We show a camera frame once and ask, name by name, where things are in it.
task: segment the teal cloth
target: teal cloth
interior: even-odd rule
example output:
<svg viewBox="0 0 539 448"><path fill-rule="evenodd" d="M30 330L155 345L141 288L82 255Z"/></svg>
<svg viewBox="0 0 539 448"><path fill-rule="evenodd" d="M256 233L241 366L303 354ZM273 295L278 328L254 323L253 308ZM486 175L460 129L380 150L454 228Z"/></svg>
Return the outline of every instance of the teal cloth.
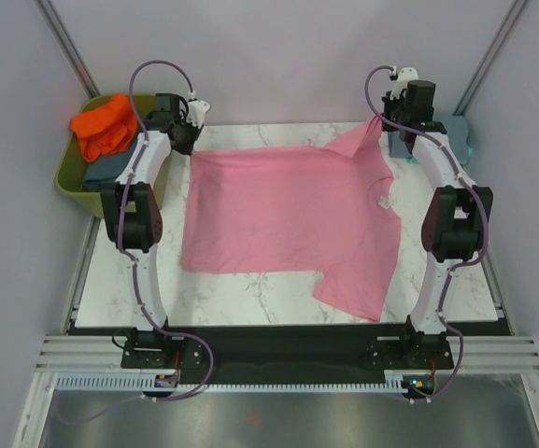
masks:
<svg viewBox="0 0 539 448"><path fill-rule="evenodd" d="M126 166L128 166L128 162L132 158L135 148L136 137L126 151L120 154L114 154L113 156L101 156L93 163L90 163L82 178L82 187L87 191L96 192L104 184L115 182L118 176L123 173L123 170L126 169Z"/></svg>
<svg viewBox="0 0 539 448"><path fill-rule="evenodd" d="M435 113L433 114L433 121L441 121L443 123L447 131L447 138L452 152L462 165L468 163L473 154L473 149L466 143L468 139L468 123L466 119L462 116ZM398 131L388 133L388 139L390 142L390 157L394 159L407 159L410 163L418 163L408 152L404 142L400 140L400 133Z"/></svg>

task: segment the plastic bin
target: plastic bin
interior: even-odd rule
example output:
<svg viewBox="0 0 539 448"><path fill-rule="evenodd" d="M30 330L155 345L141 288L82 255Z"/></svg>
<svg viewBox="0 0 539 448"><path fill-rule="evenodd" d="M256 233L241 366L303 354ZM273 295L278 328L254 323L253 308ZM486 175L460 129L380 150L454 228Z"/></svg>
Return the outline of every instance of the plastic bin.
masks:
<svg viewBox="0 0 539 448"><path fill-rule="evenodd" d="M82 107L82 112L93 110L100 105L104 105L110 98L110 95L97 96ZM140 116L145 117L155 108L155 95L135 95L135 103ZM155 179L155 185L153 186L155 199L157 200L159 208L163 206L163 196L165 195L167 178L169 176L170 159L171 155L163 161L157 179ZM103 206L101 205L101 196L99 193L86 191L82 187L82 179L88 165L89 164L82 159L80 147L78 146L78 139L76 138L76 135L73 134L65 147L64 157L57 169L55 186L61 193L82 205L92 215L103 217ZM128 206L128 211L134 211L133 204Z"/></svg>

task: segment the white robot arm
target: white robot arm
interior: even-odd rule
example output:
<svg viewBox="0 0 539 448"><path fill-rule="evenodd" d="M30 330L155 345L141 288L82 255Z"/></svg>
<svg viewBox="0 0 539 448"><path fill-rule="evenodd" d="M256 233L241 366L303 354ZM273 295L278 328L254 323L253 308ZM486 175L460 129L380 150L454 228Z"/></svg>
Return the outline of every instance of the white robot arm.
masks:
<svg viewBox="0 0 539 448"><path fill-rule="evenodd" d="M444 126L433 121L435 85L419 80L417 70L412 67L405 67L400 72L393 67L390 78L396 82L383 98L383 130L398 130L387 121L402 125L400 138L420 163L434 190L421 229L422 244L428 253L427 269L409 323L411 330L416 333L445 334L446 327L440 319L441 313L445 314L445 309L440 310L445 282L451 274L456 275L451 268L471 259L483 244L482 219L467 188L470 187L478 195L487 218L492 193L488 188L477 187L461 168L453 152L442 149L449 148L449 142ZM452 294L454 284L453 281L450 283L447 299Z"/></svg>
<svg viewBox="0 0 539 448"><path fill-rule="evenodd" d="M196 99L190 100L188 104L189 115L186 122L191 127L192 139L195 139L205 123L205 115L210 105ZM133 271L135 278L132 279L130 285L133 297L140 297L142 301L142 303L138 303L138 300L132 301L131 327L144 331L152 330L152 327L149 319L143 314L143 308L148 311L153 322L163 326L167 320L157 274L157 244L163 234L163 221L152 188L163 161L172 151L172 144L167 133L148 131L148 135L147 144L145 144L143 133L137 136L136 148L143 147L142 152L135 151L127 168L118 176L114 184L101 188L107 236L112 242L117 243L121 196L128 184L129 176L132 176L128 203L133 203L135 209L126 211L122 244L124 250L136 259L136 269Z"/></svg>

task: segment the gray wall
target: gray wall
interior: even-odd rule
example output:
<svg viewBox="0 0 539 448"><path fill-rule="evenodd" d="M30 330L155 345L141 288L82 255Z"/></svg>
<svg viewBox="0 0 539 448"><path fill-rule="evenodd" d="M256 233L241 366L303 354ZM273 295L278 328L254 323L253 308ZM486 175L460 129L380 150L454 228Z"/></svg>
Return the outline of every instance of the gray wall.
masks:
<svg viewBox="0 0 539 448"><path fill-rule="evenodd" d="M59 326L87 216L53 189L86 100L30 0L0 0L0 448L46 332Z"/></svg>
<svg viewBox="0 0 539 448"><path fill-rule="evenodd" d="M492 248L509 314L539 344L539 1L525 12L467 118L471 174L495 195Z"/></svg>
<svg viewBox="0 0 539 448"><path fill-rule="evenodd" d="M452 111L512 0L53 0L102 92L149 59L190 74L211 124L360 121L383 63L417 67ZM386 76L373 91L385 91ZM186 93L167 67L141 91Z"/></svg>

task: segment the white marble surface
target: white marble surface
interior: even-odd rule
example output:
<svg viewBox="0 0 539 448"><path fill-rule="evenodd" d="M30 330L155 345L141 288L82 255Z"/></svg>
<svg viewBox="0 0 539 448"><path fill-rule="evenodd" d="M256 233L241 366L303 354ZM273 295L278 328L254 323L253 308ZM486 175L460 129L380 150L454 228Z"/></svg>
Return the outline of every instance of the white marble surface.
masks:
<svg viewBox="0 0 539 448"><path fill-rule="evenodd" d="M358 123L213 126L203 130L197 150L274 147L310 144L323 146ZM381 322L402 322L417 302L426 266L420 244L422 220L432 197L427 178L417 165L387 156L394 182L390 202L402 219L398 265L391 280ZM190 179L190 159L172 154L169 185L163 204L163 238L158 271L163 306L170 325L336 324L365 322L335 310L312 297L321 274L183 272L180 250ZM99 229L91 266L80 303L78 327L121 327L131 322L132 297L127 260ZM460 273L447 301L451 321L495 320L485 276L480 266Z"/></svg>

